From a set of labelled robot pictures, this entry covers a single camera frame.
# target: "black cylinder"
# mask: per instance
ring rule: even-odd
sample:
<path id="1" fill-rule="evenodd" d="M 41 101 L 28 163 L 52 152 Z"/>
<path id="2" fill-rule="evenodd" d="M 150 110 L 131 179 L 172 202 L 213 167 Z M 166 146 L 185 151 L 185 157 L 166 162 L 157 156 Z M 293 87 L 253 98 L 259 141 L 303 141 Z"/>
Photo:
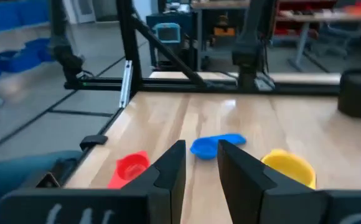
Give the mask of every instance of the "black cylinder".
<path id="1" fill-rule="evenodd" d="M 338 110 L 348 116 L 361 118 L 361 69 L 350 69 L 342 73 Z"/>

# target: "red cup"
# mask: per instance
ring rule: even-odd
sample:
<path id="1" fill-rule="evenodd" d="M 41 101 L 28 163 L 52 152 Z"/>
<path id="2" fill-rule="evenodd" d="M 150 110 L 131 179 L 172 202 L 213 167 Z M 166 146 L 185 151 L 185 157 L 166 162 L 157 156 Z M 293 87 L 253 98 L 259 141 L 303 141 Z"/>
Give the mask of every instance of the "red cup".
<path id="1" fill-rule="evenodd" d="M 109 189 L 120 189 L 141 175 L 150 166 L 146 151 L 129 154 L 117 160 L 114 175 L 108 184 Z"/>

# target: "yellow cup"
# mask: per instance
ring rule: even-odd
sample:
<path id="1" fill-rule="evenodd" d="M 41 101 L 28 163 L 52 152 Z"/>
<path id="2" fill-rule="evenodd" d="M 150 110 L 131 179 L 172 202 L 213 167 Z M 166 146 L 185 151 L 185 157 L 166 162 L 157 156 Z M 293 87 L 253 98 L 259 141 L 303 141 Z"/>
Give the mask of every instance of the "yellow cup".
<path id="1" fill-rule="evenodd" d="M 316 173 L 303 158 L 282 149 L 273 149 L 261 162 L 278 172 L 316 189 Z"/>

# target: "chair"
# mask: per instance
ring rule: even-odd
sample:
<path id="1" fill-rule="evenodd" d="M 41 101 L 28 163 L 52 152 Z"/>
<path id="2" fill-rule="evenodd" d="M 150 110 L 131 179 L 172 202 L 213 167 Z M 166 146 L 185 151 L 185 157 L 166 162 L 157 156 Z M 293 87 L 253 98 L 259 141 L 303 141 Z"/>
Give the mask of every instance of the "chair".
<path id="1" fill-rule="evenodd" d="M 354 5 L 359 0 L 338 0 L 334 8 Z M 312 44 L 312 51 L 321 56 L 333 51 L 346 58 L 352 39 L 361 36 L 361 22 L 325 22 L 319 29 L 319 39 Z"/>

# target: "concrete floor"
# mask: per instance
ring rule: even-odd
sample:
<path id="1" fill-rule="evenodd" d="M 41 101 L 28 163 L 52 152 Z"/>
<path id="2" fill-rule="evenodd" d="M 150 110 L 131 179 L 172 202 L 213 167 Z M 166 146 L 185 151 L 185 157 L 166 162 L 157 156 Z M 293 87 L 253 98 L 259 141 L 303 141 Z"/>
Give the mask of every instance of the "concrete floor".
<path id="1" fill-rule="evenodd" d="M 124 56 L 118 24 L 82 24 L 73 26 L 73 44 L 86 58 L 85 70 L 98 74 Z M 36 37 L 48 37 L 49 28 L 41 27 L 37 31 L 25 30 L 21 34 L 0 34 L 4 49 L 22 47 L 20 42 Z M 18 40 L 10 45 L 10 38 Z M 138 34 L 139 45 L 146 40 Z M 143 76 L 150 75 L 150 56 L 148 44 L 139 48 Z M 273 48 L 269 51 L 270 72 L 296 72 L 287 63 L 287 58 L 295 54 L 295 48 Z M 236 71 L 230 56 L 213 58 L 211 70 Z M 361 56 L 351 56 L 348 61 L 331 57 L 337 61 L 329 69 L 340 72 L 351 64 L 360 67 Z M 323 59 L 329 66 L 328 59 Z M 310 72 L 321 72 L 315 65 L 304 59 L 302 64 Z M 124 60 L 109 68 L 101 77 L 121 77 Z M 0 78 L 0 94 L 6 104 L 0 107 L 0 139 L 16 130 L 56 102 L 67 96 L 72 90 L 64 90 L 65 79 L 61 66 L 44 63 L 19 74 L 4 75 Z M 77 91 L 55 110 L 72 110 L 96 113 L 114 113 L 118 109 L 119 92 L 116 91 Z M 0 160 L 33 154 L 62 150 L 80 150 L 79 143 L 89 134 L 96 134 L 107 122 L 107 117 L 47 113 L 18 134 L 0 144 Z"/>

